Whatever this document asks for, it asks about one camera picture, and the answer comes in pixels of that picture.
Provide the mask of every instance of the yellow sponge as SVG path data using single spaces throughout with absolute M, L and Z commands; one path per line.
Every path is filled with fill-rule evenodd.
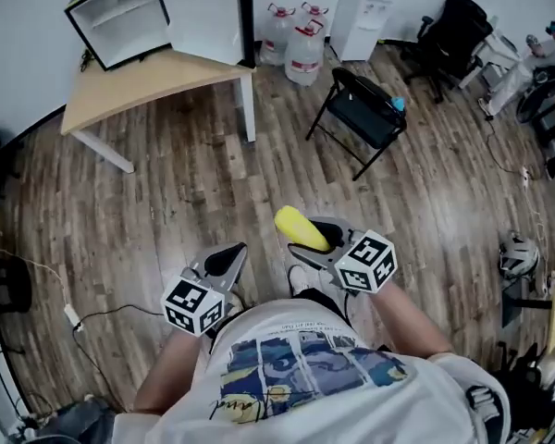
M 318 228 L 291 205 L 284 205 L 279 209 L 274 222 L 277 229 L 294 243 L 300 243 L 320 252 L 326 252 L 331 248 Z

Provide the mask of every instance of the white helmet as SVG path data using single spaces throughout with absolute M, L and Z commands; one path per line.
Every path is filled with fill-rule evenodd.
M 533 273 L 539 258 L 537 245 L 516 232 L 499 246 L 499 271 L 505 278 L 521 278 Z

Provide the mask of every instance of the plastic water bottle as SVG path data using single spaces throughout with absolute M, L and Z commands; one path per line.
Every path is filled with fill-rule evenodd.
M 296 8 L 287 10 L 283 6 L 269 4 L 267 7 L 273 13 L 266 22 L 263 31 L 263 43 L 259 52 L 259 59 L 262 64 L 271 66 L 281 66 L 284 64 L 284 55 L 288 46 L 288 39 L 294 28 L 294 18 L 292 15 Z
M 323 24 L 312 19 L 305 27 L 297 26 L 286 49 L 286 76 L 288 79 L 309 86 L 315 82 L 323 65 L 325 40 L 318 34 Z
M 308 2 L 304 2 L 301 5 L 301 9 L 302 11 L 299 12 L 299 16 L 297 17 L 298 26 L 304 28 L 311 19 L 318 21 L 323 25 L 318 35 L 325 39 L 325 31 L 327 30 L 327 18 L 325 15 L 329 9 L 321 8 L 318 5 L 310 5 Z

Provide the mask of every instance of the white t-shirt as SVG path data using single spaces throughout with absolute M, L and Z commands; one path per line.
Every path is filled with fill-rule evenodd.
M 202 379 L 162 417 L 120 414 L 113 442 L 487 443 L 465 391 L 500 383 L 451 353 L 429 360 L 368 349 L 307 300 L 268 302 L 219 335 Z
M 524 65 L 531 72 L 536 68 L 555 66 L 555 40 L 551 38 L 541 43 L 540 46 L 543 49 L 543 57 L 530 55 L 524 60 Z

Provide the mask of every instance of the wooden floor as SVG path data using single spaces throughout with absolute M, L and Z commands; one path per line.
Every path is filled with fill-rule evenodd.
M 397 281 L 458 353 L 489 365 L 500 337 L 499 235 L 515 229 L 535 238 L 542 223 L 543 254 L 555 268 L 553 187 L 545 179 L 532 182 L 529 207 L 520 178 L 501 171 L 487 151 L 491 128 L 476 105 L 481 87 L 474 83 L 433 105 L 424 80 L 411 88 L 402 82 L 408 68 L 392 47 L 378 47 L 369 63 L 345 65 L 404 97 L 408 114 L 406 132 L 353 183 L 359 167 L 350 156 L 320 132 L 304 140 L 335 64 L 328 57 L 310 88 L 294 85 L 283 70 L 259 68 L 255 143 L 243 141 L 229 83 L 95 126 L 136 164 L 131 175 L 59 136 L 59 118 L 47 123 L 19 153 L 22 179 L 6 187 L 6 247 L 58 271 L 68 301 L 86 315 L 128 302 L 156 310 L 166 279 L 198 249 L 245 241 L 249 259 L 240 291 L 248 303 L 267 302 L 288 294 L 285 275 L 294 259 L 273 216 L 291 204 L 308 216 L 340 216 L 388 236 L 397 249 Z M 511 110 L 493 124 L 498 136 L 490 146 L 504 167 L 526 164 L 538 175 L 543 160 L 530 129 L 517 126 Z M 27 351 L 12 357 L 23 389 L 53 406 L 89 392 L 106 395 L 72 341 L 57 279 L 38 268 L 31 273 L 31 311 L 0 317 L 6 342 Z M 366 340 L 387 342 L 368 302 L 353 299 L 350 309 Z M 542 342 L 548 317 L 524 312 L 513 345 L 522 350 Z M 88 319 L 78 337 L 129 406 L 169 331 L 159 317 L 124 310 Z M 45 411 L 41 401 L 30 401 Z

